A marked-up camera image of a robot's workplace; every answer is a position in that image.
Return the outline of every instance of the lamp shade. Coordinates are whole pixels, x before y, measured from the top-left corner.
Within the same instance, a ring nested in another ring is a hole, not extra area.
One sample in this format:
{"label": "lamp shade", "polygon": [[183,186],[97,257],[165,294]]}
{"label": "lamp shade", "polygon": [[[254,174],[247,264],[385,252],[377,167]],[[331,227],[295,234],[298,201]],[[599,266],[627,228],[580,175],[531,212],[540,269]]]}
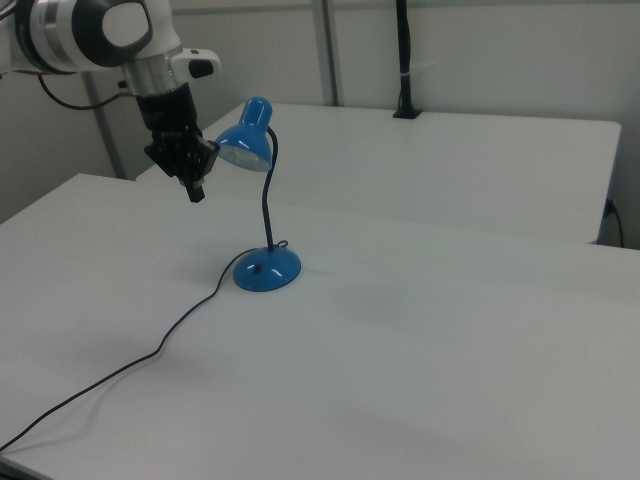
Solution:
{"label": "lamp shade", "polygon": [[247,101],[240,122],[224,131],[216,143],[223,160],[254,172],[267,172],[272,167],[271,145],[267,129],[273,114],[269,100],[253,97]]}

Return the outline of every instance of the lamp base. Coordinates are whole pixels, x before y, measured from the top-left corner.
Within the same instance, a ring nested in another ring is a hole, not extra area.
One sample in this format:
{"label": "lamp base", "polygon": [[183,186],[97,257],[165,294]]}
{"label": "lamp base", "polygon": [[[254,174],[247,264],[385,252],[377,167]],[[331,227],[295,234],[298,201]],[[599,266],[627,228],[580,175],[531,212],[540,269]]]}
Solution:
{"label": "lamp base", "polygon": [[250,292],[270,292],[293,282],[302,270],[302,263],[291,250],[275,247],[260,248],[242,258],[233,271],[240,288]]}

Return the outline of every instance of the white table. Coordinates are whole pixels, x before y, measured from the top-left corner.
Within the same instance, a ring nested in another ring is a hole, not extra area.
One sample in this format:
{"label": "white table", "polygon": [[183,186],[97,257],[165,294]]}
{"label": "white table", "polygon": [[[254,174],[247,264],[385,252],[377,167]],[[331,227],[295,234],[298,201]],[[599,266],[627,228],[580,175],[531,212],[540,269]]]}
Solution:
{"label": "white table", "polygon": [[[161,359],[8,460],[56,480],[637,478],[637,252],[272,213],[294,283],[227,282]],[[0,226],[0,442],[153,350],[260,219],[253,200],[79,176]]]}
{"label": "white table", "polygon": [[[238,107],[205,131],[237,123]],[[291,205],[590,243],[598,238],[620,126],[611,122],[274,105]],[[220,161],[225,195],[258,198],[264,175]],[[174,185],[154,167],[138,181]]]}

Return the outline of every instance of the white wall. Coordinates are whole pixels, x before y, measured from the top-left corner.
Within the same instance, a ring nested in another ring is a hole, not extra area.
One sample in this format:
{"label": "white wall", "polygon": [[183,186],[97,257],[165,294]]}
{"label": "white wall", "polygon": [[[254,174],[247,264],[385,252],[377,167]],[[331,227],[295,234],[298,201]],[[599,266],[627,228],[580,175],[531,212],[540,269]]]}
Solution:
{"label": "white wall", "polygon": [[[176,0],[174,5],[196,3]],[[232,12],[218,8],[174,17],[185,47],[213,50],[222,61],[222,73],[192,86],[200,127],[254,95],[274,102],[324,104],[311,8]],[[119,72],[96,76],[103,95],[120,78]],[[151,135],[134,102],[114,105],[108,117],[127,174],[135,178],[152,165],[143,153]]]}
{"label": "white wall", "polygon": [[[611,195],[640,248],[640,4],[412,8],[414,103],[431,111],[612,120]],[[336,10],[346,106],[395,108],[392,8]],[[605,239],[617,244],[614,220]]]}
{"label": "white wall", "polygon": [[[63,99],[87,104],[79,76],[48,83]],[[53,103],[36,77],[3,77],[0,109],[0,223],[78,173],[113,176],[93,113]]]}

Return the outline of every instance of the blue desk lamp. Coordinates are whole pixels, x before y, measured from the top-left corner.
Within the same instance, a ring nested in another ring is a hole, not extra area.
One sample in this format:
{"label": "blue desk lamp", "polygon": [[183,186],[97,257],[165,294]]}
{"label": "blue desk lamp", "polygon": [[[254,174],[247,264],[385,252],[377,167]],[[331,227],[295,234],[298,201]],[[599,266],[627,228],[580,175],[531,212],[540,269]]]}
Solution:
{"label": "blue desk lamp", "polygon": [[[266,98],[253,97],[247,101],[240,122],[218,137],[218,156],[229,163],[254,172],[269,172],[262,191],[262,215],[267,234],[267,246],[246,255],[233,271],[236,284],[251,292],[270,292],[288,285],[300,274],[302,263],[287,249],[288,244],[273,244],[267,195],[278,159],[278,139],[269,127],[273,107]],[[273,143],[273,154],[267,140]]]}

